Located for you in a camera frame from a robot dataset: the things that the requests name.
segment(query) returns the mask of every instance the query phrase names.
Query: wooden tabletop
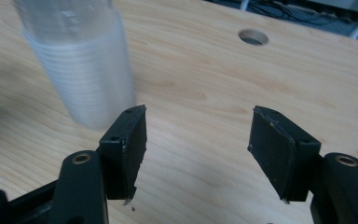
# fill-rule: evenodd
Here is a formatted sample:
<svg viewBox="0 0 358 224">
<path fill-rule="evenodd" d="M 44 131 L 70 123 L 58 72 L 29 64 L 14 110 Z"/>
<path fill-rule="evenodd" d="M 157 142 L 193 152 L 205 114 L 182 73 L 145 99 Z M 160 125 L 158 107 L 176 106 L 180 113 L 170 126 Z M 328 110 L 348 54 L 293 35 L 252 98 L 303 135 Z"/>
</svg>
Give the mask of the wooden tabletop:
<svg viewBox="0 0 358 224">
<path fill-rule="evenodd" d="M 148 142 L 135 198 L 109 202 L 110 223 L 312 223 L 311 194 L 281 202 L 246 150 L 253 108 L 282 112 L 322 155 L 358 158 L 358 41 L 198 0 L 116 6 Z M 269 42 L 246 44 L 242 29 Z M 0 0 L 0 189 L 12 200 L 55 180 L 103 134 L 70 119 Z"/>
</svg>

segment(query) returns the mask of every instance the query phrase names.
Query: hole in table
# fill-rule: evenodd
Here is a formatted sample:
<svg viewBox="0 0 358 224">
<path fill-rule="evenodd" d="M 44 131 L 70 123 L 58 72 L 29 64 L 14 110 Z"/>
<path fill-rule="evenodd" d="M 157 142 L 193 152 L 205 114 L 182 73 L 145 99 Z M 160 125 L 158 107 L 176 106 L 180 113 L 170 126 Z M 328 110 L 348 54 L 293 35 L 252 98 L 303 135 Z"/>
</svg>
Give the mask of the hole in table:
<svg viewBox="0 0 358 224">
<path fill-rule="evenodd" d="M 251 45 L 263 46 L 269 42 L 268 36 L 266 36 L 264 33 L 260 32 L 258 30 L 254 30 L 254 29 L 241 30 L 238 33 L 238 36 L 240 37 L 240 39 L 243 42 L 245 42 L 247 44 L 251 44 Z"/>
</svg>

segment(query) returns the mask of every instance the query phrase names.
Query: clear plastic cup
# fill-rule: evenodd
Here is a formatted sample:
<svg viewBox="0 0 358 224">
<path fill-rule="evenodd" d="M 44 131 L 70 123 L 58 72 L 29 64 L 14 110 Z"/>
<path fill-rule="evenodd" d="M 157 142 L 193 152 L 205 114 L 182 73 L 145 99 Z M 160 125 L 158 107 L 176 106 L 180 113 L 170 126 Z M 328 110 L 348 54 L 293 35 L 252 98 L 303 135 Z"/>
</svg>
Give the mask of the clear plastic cup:
<svg viewBox="0 0 358 224">
<path fill-rule="evenodd" d="M 107 129 L 134 106 L 124 29 L 111 1 L 14 0 L 14 6 L 25 38 L 76 123 Z"/>
</svg>

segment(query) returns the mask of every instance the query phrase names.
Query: black cable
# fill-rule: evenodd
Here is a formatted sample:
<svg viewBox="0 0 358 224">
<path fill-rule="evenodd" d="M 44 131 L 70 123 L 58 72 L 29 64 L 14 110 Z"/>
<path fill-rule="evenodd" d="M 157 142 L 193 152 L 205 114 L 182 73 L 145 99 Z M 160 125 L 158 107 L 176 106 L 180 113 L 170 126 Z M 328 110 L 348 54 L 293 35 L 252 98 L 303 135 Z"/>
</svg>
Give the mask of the black cable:
<svg viewBox="0 0 358 224">
<path fill-rule="evenodd" d="M 266 7 L 278 10 L 279 13 L 277 14 L 277 13 L 268 11 L 268 10 L 266 10 Z M 312 24 L 312 25 L 326 25 L 326 24 L 331 23 L 336 20 L 336 18 L 331 18 L 326 15 L 320 15 L 317 17 L 309 18 L 309 19 L 300 19 L 300 18 L 294 16 L 292 11 L 289 8 L 284 7 L 283 5 L 278 4 L 276 2 L 266 1 L 266 0 L 251 1 L 249 3 L 248 8 L 250 9 L 250 11 L 253 11 L 254 13 L 269 16 L 274 19 L 304 22 L 304 23 L 308 23 L 308 24 Z M 330 19 L 330 20 L 327 22 L 314 22 L 314 21 L 317 21 L 320 19 Z"/>
</svg>

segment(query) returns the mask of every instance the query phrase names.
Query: stack of plastic cups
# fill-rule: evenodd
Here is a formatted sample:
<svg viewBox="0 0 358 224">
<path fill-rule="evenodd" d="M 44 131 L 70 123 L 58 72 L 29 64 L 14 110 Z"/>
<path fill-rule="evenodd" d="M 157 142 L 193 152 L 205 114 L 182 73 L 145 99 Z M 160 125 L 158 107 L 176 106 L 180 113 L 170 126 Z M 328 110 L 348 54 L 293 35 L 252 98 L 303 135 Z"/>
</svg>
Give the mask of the stack of plastic cups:
<svg viewBox="0 0 358 224">
<path fill-rule="evenodd" d="M 28 43 L 76 123 L 107 129 L 134 106 L 124 29 L 109 0 L 15 0 L 15 6 Z"/>
</svg>

